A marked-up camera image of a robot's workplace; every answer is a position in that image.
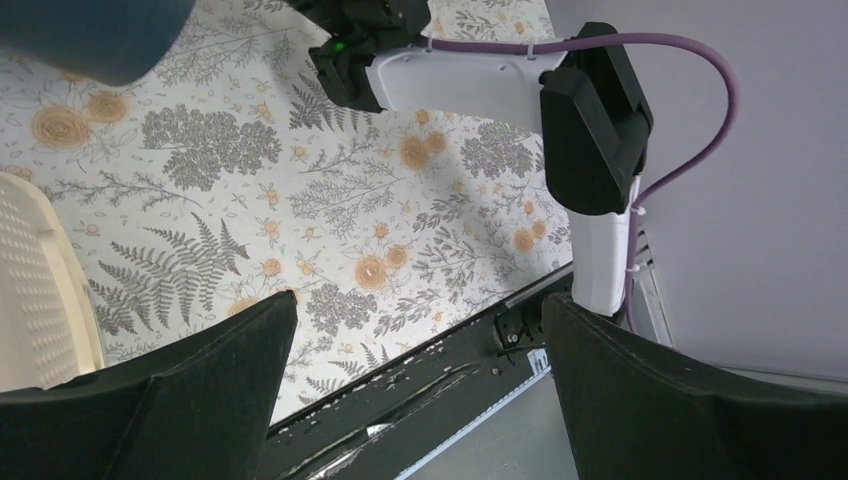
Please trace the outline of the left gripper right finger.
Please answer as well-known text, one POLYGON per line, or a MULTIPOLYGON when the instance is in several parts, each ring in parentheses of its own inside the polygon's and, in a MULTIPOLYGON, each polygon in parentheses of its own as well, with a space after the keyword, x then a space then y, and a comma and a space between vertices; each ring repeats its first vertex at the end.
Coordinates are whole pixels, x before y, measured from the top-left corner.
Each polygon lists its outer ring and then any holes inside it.
POLYGON ((843 479, 847 400, 727 372, 564 294, 541 307, 582 479, 843 479))

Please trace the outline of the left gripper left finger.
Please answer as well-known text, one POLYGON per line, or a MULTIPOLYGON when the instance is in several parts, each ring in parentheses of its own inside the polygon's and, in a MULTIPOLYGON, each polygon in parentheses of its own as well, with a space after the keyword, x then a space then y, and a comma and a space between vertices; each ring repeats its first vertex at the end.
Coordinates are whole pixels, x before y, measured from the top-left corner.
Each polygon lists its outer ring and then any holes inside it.
POLYGON ((1 396, 5 479, 252 479, 296 331, 276 293, 142 356, 1 396))

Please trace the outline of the cream perforated large basket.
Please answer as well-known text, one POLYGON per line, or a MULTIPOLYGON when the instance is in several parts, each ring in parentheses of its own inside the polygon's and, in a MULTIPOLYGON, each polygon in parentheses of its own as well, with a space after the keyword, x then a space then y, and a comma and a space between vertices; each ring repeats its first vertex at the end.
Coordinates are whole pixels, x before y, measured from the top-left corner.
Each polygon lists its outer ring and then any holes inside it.
POLYGON ((1 389, 49 389, 105 366, 88 280, 56 211, 1 175, 1 389))

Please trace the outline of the dark blue round bin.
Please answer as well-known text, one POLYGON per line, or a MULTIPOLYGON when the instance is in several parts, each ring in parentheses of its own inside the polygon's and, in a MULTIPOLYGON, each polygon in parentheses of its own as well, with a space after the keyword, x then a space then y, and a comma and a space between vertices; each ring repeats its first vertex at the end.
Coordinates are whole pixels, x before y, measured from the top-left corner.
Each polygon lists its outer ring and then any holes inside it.
POLYGON ((156 67, 180 36, 193 0, 8 0, 1 49, 109 86, 156 67))

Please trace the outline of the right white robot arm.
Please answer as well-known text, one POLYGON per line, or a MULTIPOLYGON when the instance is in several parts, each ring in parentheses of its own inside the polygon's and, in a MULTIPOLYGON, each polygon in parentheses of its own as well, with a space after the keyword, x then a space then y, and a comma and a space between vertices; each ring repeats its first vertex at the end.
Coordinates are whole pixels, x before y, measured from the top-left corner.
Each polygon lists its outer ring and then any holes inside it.
POLYGON ((424 1, 296 1, 328 34, 312 48, 337 106, 380 113, 427 108, 538 134, 545 182, 569 217, 572 296, 604 316, 627 290, 631 210, 653 118, 620 37, 585 24, 566 41, 531 45, 427 38, 424 1))

